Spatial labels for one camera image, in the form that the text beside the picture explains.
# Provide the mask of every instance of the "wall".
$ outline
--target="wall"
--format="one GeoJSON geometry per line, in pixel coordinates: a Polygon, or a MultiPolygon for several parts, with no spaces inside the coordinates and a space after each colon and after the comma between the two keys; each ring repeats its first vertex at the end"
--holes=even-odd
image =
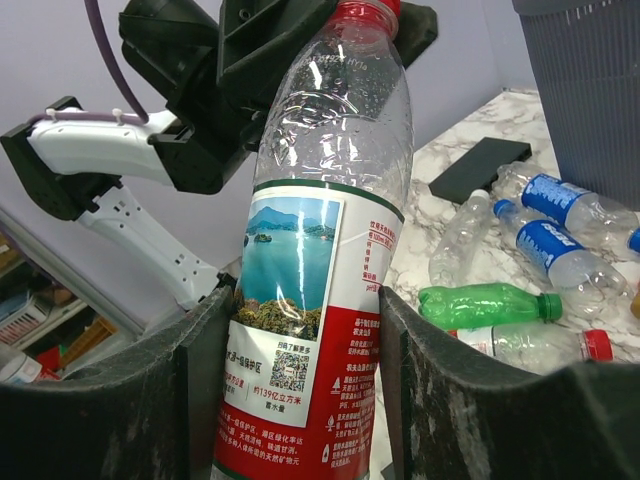
{"type": "MultiPolygon", "coordinates": [[[[164,102],[121,59],[117,13],[125,0],[101,0],[107,32],[132,89],[149,111],[164,102]]],[[[220,0],[201,1],[214,18],[220,0]]],[[[439,14],[440,37],[412,66],[416,145],[464,118],[500,90],[492,46],[480,0],[420,0],[439,14]]],[[[91,36],[82,2],[25,0],[0,2],[0,132],[23,122],[63,95],[73,94],[84,108],[126,109],[91,36]]],[[[241,253],[253,163],[215,197],[174,192],[139,179],[125,179],[134,195],[166,228],[205,261],[223,266],[241,253]]],[[[105,301],[118,304],[138,323],[176,315],[178,308],[157,279],[115,245],[73,224],[41,212],[25,194],[0,152],[0,219],[8,215],[35,250],[58,260],[95,285],[105,301]]]]}
{"type": "Polygon", "coordinates": [[[512,0],[482,0],[500,83],[505,88],[536,88],[520,17],[512,0]]]}

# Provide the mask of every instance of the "island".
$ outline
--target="island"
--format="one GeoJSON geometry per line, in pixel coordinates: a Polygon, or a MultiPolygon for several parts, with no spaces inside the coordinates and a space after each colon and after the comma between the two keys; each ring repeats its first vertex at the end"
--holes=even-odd
{"type": "Polygon", "coordinates": [[[253,237],[253,241],[255,243],[269,243],[271,240],[273,240],[271,235],[267,235],[265,233],[259,233],[253,237]]]}

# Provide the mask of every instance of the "mountain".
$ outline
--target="mountain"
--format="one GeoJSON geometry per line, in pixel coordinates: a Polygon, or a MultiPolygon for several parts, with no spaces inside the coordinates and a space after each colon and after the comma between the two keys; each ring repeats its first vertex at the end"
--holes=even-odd
{"type": "MultiPolygon", "coordinates": [[[[320,222],[314,218],[305,218],[303,222],[304,228],[318,225],[320,222]]],[[[249,220],[247,229],[297,230],[298,216],[293,213],[282,213],[271,207],[264,207],[249,220]]]]}

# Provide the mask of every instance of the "bottle neck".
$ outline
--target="bottle neck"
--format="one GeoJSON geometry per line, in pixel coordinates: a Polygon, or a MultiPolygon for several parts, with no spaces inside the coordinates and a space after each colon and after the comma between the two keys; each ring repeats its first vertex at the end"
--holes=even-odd
{"type": "Polygon", "coordinates": [[[345,23],[379,28],[391,39],[398,33],[398,18],[379,0],[340,0],[329,25],[345,23]]]}

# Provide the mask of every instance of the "gray trash bin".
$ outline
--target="gray trash bin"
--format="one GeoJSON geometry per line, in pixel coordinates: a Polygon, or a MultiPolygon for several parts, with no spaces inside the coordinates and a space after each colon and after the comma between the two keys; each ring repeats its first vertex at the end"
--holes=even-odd
{"type": "Polygon", "coordinates": [[[640,210],[640,0],[513,0],[565,181],[640,210]]]}

